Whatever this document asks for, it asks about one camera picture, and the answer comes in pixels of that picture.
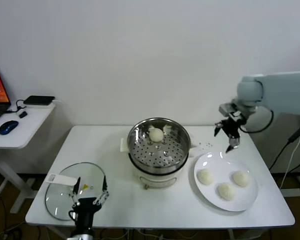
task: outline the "white cooker base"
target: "white cooker base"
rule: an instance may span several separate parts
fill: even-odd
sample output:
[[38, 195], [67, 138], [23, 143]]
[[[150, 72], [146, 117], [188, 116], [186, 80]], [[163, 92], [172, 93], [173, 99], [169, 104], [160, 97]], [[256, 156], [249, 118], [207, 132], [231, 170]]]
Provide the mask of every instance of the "white cooker base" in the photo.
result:
[[151, 174], [144, 173], [140, 171], [135, 166], [133, 167], [133, 174], [137, 180], [144, 186], [144, 189], [153, 188], [161, 189], [167, 188], [177, 181], [177, 177], [183, 172], [183, 167], [178, 171], [165, 175], [165, 176], [155, 176]]

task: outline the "metal rim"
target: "metal rim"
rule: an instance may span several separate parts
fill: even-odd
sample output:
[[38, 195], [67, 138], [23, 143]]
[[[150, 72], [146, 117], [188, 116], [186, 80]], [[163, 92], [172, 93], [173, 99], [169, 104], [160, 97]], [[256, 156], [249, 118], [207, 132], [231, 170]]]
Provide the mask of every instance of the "metal rim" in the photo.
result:
[[[153, 142], [149, 138], [151, 126], [163, 130], [162, 142]], [[152, 117], [130, 129], [127, 145], [129, 158], [137, 169], [153, 176], [166, 176], [185, 165], [191, 140], [181, 124], [163, 117]]]
[[153, 173], [153, 172], [148, 172], [148, 171], [146, 171], [146, 170], [144, 170], [144, 169], [142, 169], [142, 168], [140, 168], [139, 166], [136, 165], [136, 163], [132, 160], [132, 157], [131, 157], [130, 153], [128, 154], [128, 156], [129, 156], [129, 159], [130, 159], [131, 163], [132, 163], [138, 170], [140, 170], [141, 172], [143, 172], [143, 173], [145, 173], [145, 174], [148, 174], [148, 175], [152, 175], [152, 176], [167, 176], [167, 175], [174, 174], [174, 173], [176, 173], [177, 171], [179, 171], [179, 170], [186, 164], [186, 162], [187, 162], [187, 160], [188, 160], [188, 157], [189, 157], [189, 154], [186, 156], [185, 161], [182, 163], [182, 165], [179, 166], [179, 168], [177, 168], [177, 169], [174, 170], [174, 171], [168, 172], [168, 173]]

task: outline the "white wall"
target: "white wall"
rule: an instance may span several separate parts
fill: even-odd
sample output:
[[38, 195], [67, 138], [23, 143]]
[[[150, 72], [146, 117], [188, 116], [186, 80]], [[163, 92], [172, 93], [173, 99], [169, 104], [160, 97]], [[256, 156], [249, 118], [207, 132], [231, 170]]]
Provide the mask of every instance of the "white wall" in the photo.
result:
[[10, 94], [63, 102], [31, 146], [0, 155], [44, 173], [71, 125], [211, 125], [242, 75], [298, 70], [300, 0], [0, 0]]

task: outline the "computer mouse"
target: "computer mouse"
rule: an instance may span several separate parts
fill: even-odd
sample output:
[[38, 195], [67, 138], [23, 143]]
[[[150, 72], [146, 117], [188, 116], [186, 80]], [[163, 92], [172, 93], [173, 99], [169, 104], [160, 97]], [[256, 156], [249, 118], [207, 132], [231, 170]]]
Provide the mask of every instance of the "computer mouse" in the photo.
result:
[[18, 121], [7, 121], [4, 124], [2, 124], [0, 126], [0, 134], [1, 135], [7, 135], [8, 133], [10, 133], [13, 129], [16, 128], [16, 126], [18, 126], [19, 122]]

